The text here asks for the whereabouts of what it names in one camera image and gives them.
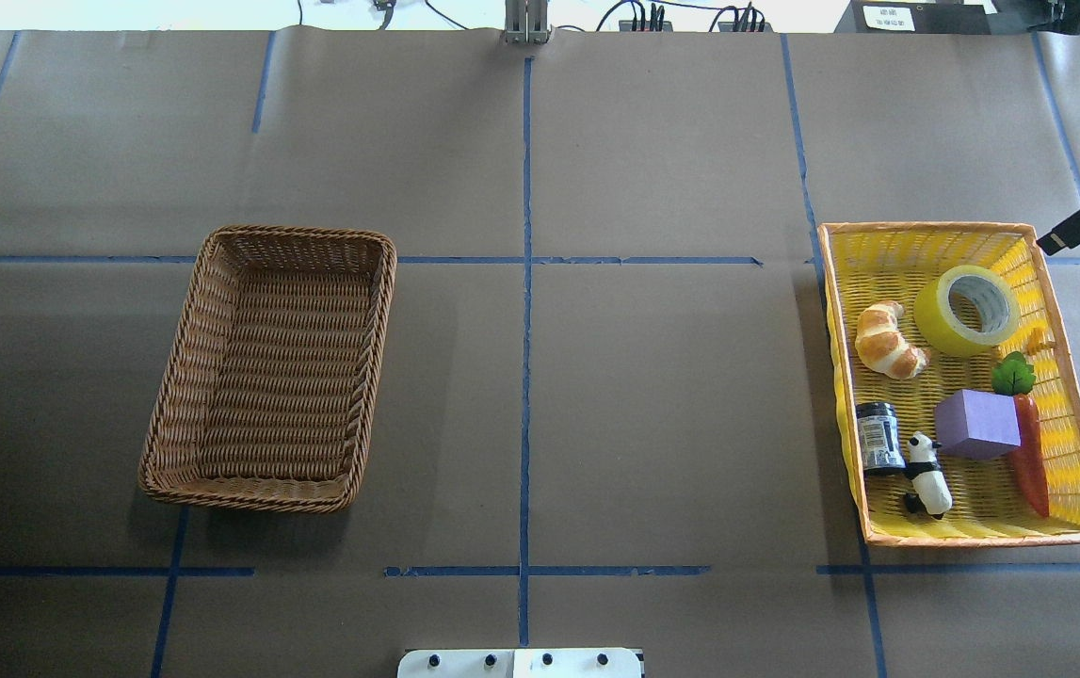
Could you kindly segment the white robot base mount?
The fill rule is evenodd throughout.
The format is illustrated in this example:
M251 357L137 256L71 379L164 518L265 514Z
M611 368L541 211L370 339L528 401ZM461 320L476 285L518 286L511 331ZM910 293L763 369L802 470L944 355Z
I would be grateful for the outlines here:
M643 652L624 647L415 649L397 677L644 677Z

